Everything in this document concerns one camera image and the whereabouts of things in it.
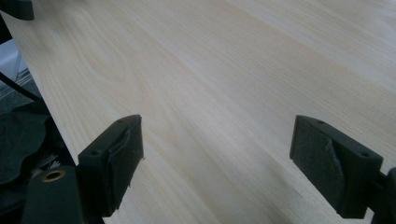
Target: wood grain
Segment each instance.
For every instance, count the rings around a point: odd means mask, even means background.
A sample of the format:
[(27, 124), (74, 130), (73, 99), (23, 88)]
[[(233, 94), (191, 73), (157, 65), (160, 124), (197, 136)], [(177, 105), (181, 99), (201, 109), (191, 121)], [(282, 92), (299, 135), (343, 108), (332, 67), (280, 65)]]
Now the wood grain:
[(289, 159), (323, 119), (396, 164), (392, 0), (35, 0), (2, 13), (74, 158), (143, 117), (146, 159), (106, 223), (343, 220)]

